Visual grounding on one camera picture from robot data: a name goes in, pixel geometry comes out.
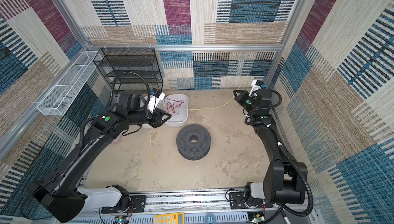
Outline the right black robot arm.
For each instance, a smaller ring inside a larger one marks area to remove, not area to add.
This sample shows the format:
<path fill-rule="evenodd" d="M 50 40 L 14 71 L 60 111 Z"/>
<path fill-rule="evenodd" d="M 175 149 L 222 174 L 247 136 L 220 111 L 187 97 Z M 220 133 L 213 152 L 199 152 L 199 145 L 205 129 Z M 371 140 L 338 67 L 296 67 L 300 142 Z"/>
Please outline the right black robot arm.
<path fill-rule="evenodd" d="M 270 110 L 282 102 L 280 93 L 264 88 L 252 92 L 234 90 L 233 93 L 235 101 L 243 107 L 244 123 L 253 127 L 270 160 L 263 182 L 248 182 L 244 187 L 244 202 L 252 207 L 268 202 L 295 216 L 310 215 L 314 198 L 307 182 L 307 166 L 297 162 L 289 152 L 270 114 Z"/>

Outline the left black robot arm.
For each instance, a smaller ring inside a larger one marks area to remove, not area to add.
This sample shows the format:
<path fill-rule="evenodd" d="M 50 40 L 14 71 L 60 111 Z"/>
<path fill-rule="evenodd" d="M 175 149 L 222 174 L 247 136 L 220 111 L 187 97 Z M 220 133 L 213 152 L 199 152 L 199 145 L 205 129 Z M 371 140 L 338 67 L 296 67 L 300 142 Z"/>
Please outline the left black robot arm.
<path fill-rule="evenodd" d="M 146 87 L 147 97 L 123 91 L 118 102 L 113 102 L 113 93 L 117 80 L 122 75 L 134 75 Z M 159 109 L 157 105 L 165 97 L 156 88 L 150 88 L 148 82 L 132 71 L 120 72 L 113 80 L 106 110 L 99 115 L 85 119 L 80 125 L 80 138 L 76 147 L 47 176 L 40 181 L 32 181 L 26 190 L 51 216 L 61 223 L 67 223 L 86 210 L 90 203 L 93 208 L 120 207 L 127 211 L 131 200 L 129 192 L 113 185 L 97 194 L 113 194 L 114 199 L 106 199 L 102 205 L 93 199 L 93 193 L 77 188 L 78 181 L 100 153 L 119 135 L 127 136 L 130 126 L 142 127 L 148 124 L 153 128 L 162 126 L 171 118 L 171 114 Z"/>

